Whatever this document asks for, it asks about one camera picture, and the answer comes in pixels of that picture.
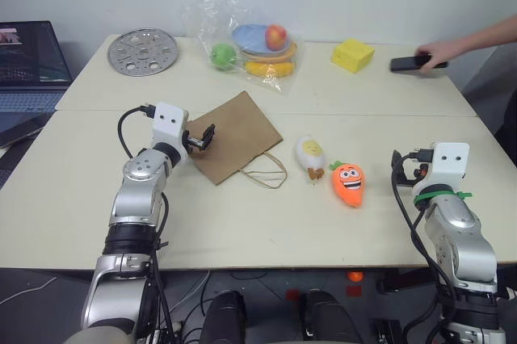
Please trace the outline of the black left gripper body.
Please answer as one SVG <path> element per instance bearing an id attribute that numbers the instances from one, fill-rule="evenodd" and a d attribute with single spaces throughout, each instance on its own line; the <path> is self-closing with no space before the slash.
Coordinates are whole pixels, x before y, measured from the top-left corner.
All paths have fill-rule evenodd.
<path id="1" fill-rule="evenodd" d="M 205 150 L 205 143 L 201 139 L 190 136 L 190 132 L 185 130 L 183 132 L 183 147 L 188 154 L 191 154 L 194 149 L 198 149 L 200 151 Z"/>

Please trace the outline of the person's bare hand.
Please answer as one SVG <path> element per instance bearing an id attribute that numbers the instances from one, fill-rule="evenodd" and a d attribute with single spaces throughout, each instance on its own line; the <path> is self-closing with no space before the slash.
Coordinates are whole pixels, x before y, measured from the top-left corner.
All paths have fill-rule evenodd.
<path id="1" fill-rule="evenodd" d="M 427 62 L 422 65 L 420 71 L 427 73 L 434 69 L 437 65 L 449 61 L 451 59 L 452 50 L 449 43 L 438 42 L 419 46 L 416 51 L 416 56 L 429 56 Z"/>

